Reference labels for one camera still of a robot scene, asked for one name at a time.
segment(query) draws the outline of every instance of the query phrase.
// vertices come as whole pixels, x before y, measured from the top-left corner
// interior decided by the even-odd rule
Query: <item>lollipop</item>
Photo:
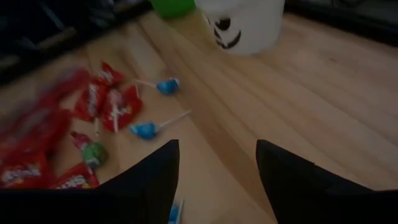
[[[184,206],[184,199],[180,203],[173,203],[172,210],[169,215],[169,224],[180,224],[182,207]]]
[[[153,122],[132,125],[132,126],[130,126],[130,131],[142,139],[151,140],[156,137],[156,134],[161,129],[164,129],[167,126],[170,126],[171,124],[182,119],[184,116],[188,115],[189,113],[191,113],[191,111],[184,112],[184,113],[178,115],[177,117],[172,118],[172,119],[170,119],[166,122],[163,122],[162,124],[159,124],[159,125],[156,125]]]
[[[111,104],[112,104],[112,117],[113,117],[113,129],[114,132],[119,132],[119,108],[123,106],[123,98],[122,94],[116,90],[111,90],[109,93],[111,96]]]
[[[145,82],[145,81],[141,81],[141,80],[135,80],[135,81],[138,83],[141,83],[143,85],[147,85],[152,88],[156,88],[163,95],[171,95],[171,94],[175,93],[180,86],[180,81],[177,78],[171,78],[166,81],[158,82],[157,84]]]
[[[73,144],[83,153],[85,164],[95,169],[107,160],[108,153],[104,146],[99,142],[93,142],[87,135],[73,131],[70,134],[73,138]]]

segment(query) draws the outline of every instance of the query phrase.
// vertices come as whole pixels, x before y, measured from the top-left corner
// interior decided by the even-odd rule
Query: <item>red candy wrapper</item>
[[[50,189],[93,189],[99,184],[93,171],[80,163],[58,178]]]
[[[103,106],[108,87],[91,82],[76,102],[73,115],[83,121],[93,122]]]
[[[65,70],[55,81],[41,89],[37,100],[23,101],[12,113],[3,116],[0,119],[0,135],[12,131],[18,123],[32,116],[37,110],[57,105],[63,97],[86,85],[89,78],[90,74],[83,67]]]
[[[0,160],[18,159],[26,152],[49,153],[69,130],[68,110],[48,105],[33,111],[0,138]]]
[[[108,87],[114,86],[124,79],[120,72],[113,70],[113,68],[105,62],[102,62],[102,71],[96,77],[96,82]]]
[[[27,152],[0,165],[0,188],[44,189],[53,176],[43,152]]]
[[[76,146],[79,150],[83,150],[88,144],[91,144],[92,141],[91,139],[85,135],[85,134],[80,134],[77,133],[76,131],[72,131],[70,135],[73,138],[73,145]]]
[[[103,108],[103,125],[104,128],[111,132],[115,132],[113,123],[113,104],[118,106],[118,127],[122,129],[126,127],[141,111],[142,101],[137,96],[137,87],[132,86],[122,93],[121,101],[114,102],[111,95],[108,94]]]

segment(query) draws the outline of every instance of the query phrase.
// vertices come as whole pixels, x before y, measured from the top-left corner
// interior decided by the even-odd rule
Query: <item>halloween candy bucket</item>
[[[278,40],[284,0],[195,0],[225,51],[248,55]]]

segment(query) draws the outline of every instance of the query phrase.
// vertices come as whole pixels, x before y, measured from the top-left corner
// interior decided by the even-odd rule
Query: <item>white paper stick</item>
[[[138,82],[138,83],[141,83],[141,84],[144,84],[144,85],[147,85],[147,86],[150,86],[150,87],[156,88],[156,85],[155,85],[155,84],[153,84],[153,83],[150,83],[150,82],[145,82],[145,81],[141,81],[141,80],[138,80],[138,79],[135,79],[135,81],[136,81],[136,82]]]
[[[89,174],[95,175],[95,174],[94,174],[94,171],[93,171],[93,169],[92,169],[91,167],[86,166],[86,168],[87,168]]]
[[[188,114],[190,114],[190,113],[191,113],[191,111],[189,110],[189,111],[187,111],[187,112],[184,112],[184,113],[178,115],[177,117],[175,117],[175,118],[173,118],[173,119],[170,119],[170,120],[168,120],[168,121],[166,121],[166,122],[163,122],[162,124],[160,124],[160,125],[158,126],[158,130],[161,129],[161,128],[164,128],[164,127],[166,127],[166,126],[169,126],[169,125],[171,125],[171,124],[173,124],[173,123],[175,123],[176,121],[182,119],[183,117],[185,117],[186,115],[188,115]]]
[[[113,129],[115,133],[118,133],[119,132],[118,107],[116,106],[116,104],[113,104],[112,115],[113,115]]]
[[[98,140],[100,138],[100,120],[95,118],[94,120],[94,130],[95,130],[95,138]]]
[[[184,206],[184,199],[181,199],[180,205],[179,205],[179,208],[178,208],[178,216],[177,216],[177,220],[176,220],[175,224],[180,224],[181,213],[182,213],[182,207],[183,206]]]

